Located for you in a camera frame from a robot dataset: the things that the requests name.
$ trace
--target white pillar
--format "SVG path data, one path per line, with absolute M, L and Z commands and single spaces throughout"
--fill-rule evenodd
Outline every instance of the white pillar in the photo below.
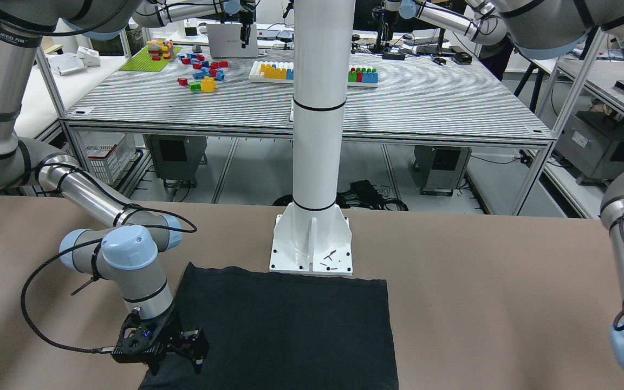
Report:
M 270 271 L 350 275 L 351 232 L 336 202 L 354 0 L 295 2 L 292 197 Z

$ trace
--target laptop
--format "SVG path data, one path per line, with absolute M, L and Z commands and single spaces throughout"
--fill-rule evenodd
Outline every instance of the laptop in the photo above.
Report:
M 240 23 L 207 24 L 211 57 L 215 59 L 255 59 L 259 54 L 257 26 L 252 25 L 250 41 L 245 49 L 240 41 Z

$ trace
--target white box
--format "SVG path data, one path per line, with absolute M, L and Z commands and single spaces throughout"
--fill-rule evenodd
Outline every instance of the white box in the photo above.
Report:
M 52 72 L 59 74 L 60 76 L 66 76 L 86 69 L 86 65 L 81 59 L 76 57 L 73 53 L 64 53 L 61 55 L 52 55 L 49 57 L 50 69 Z
M 88 49 L 87 47 L 79 46 L 79 51 L 76 52 L 76 57 L 83 60 L 83 64 L 87 67 L 99 67 L 100 66 L 100 53 Z

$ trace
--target yellow lego brick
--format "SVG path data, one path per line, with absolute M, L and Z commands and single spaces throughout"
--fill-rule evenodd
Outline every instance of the yellow lego brick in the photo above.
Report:
M 212 92 L 216 88 L 216 79 L 213 77 L 204 77 L 201 81 L 201 91 Z

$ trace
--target lego baseplate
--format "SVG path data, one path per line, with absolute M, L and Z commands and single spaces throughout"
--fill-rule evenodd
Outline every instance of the lego baseplate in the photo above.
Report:
M 252 82 L 292 84 L 294 75 L 292 62 L 255 61 L 250 70 L 249 80 Z M 348 69 L 348 85 L 350 87 L 377 88 L 379 85 L 377 69 L 350 67 Z
M 175 53 L 180 52 L 181 47 L 175 46 L 173 47 L 173 51 Z M 126 70 L 130 72 L 160 72 L 164 67 L 167 66 L 172 60 L 174 60 L 177 56 L 175 55 L 169 60 L 154 60 L 148 55 L 148 47 L 144 47 L 136 53 L 133 57 L 131 57 L 126 64 L 122 65 L 119 70 Z

